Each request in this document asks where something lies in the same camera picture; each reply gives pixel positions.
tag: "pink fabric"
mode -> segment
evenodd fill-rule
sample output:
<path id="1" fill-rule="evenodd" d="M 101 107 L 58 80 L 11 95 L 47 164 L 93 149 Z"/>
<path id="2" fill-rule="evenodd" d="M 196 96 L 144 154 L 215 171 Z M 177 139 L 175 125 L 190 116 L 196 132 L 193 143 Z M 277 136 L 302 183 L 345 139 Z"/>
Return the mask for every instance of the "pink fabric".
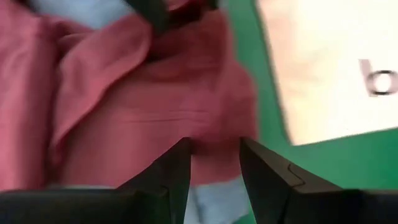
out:
<path id="1" fill-rule="evenodd" d="M 127 16 L 97 31 L 0 0 L 0 190 L 118 186 L 185 136 L 192 184 L 240 173 L 255 94 L 220 11 L 154 38 Z"/>

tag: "green mat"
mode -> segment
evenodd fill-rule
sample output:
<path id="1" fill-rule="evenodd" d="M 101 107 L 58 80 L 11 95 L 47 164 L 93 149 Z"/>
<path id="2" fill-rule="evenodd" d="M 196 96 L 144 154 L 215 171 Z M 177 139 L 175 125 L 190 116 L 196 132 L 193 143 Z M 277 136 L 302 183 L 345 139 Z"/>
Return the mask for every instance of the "green mat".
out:
<path id="1" fill-rule="evenodd" d="M 344 188 L 398 188 L 398 129 L 306 146 L 287 139 L 254 0 L 229 0 L 239 61 L 258 87 L 259 141 L 297 165 Z M 254 223 L 245 217 L 240 224 Z"/>

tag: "white card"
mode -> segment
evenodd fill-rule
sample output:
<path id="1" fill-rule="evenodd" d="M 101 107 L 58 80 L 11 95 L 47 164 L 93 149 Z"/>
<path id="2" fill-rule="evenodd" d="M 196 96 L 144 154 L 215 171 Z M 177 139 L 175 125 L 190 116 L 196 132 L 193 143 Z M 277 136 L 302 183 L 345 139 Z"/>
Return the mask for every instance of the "white card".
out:
<path id="1" fill-rule="evenodd" d="M 398 1 L 258 0 L 294 145 L 398 127 Z"/>

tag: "green surface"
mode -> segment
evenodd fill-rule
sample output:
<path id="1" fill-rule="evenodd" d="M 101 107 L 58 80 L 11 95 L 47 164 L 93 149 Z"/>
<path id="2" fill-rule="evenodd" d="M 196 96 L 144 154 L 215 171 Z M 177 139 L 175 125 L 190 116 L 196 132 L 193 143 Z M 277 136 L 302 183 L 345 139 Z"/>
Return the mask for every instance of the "green surface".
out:
<path id="1" fill-rule="evenodd" d="M 297 165 L 344 188 L 398 188 L 398 129 L 306 146 L 287 139 L 254 0 L 229 0 L 240 62 L 258 87 L 259 141 Z M 242 223 L 253 223 L 245 217 Z"/>

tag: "red cloth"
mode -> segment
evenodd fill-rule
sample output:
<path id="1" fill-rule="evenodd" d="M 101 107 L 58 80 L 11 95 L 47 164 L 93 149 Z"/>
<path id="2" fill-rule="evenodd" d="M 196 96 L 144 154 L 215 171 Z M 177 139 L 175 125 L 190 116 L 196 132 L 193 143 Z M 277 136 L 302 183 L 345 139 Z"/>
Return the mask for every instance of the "red cloth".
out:
<path id="1" fill-rule="evenodd" d="M 232 45 L 220 11 L 155 38 L 134 15 L 94 31 L 1 0 L 0 190 L 118 186 L 184 136 L 193 185 L 236 177 L 256 98 Z"/>

